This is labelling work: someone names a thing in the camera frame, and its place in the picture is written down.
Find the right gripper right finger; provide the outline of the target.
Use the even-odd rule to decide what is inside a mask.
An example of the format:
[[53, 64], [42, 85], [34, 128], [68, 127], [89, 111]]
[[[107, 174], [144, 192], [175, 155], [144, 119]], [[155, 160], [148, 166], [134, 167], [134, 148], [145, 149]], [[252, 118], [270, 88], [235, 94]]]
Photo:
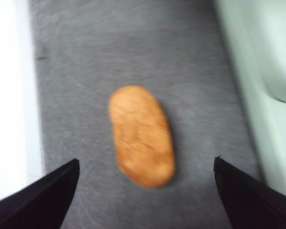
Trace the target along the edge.
[[214, 160], [217, 190], [234, 229], [286, 229], [286, 196], [220, 157]]

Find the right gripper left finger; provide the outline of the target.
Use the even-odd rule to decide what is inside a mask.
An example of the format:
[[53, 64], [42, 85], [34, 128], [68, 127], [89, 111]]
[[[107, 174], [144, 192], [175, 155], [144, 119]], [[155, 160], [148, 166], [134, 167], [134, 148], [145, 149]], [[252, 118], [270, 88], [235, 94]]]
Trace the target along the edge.
[[80, 175], [73, 159], [24, 189], [0, 200], [0, 229], [59, 229]]

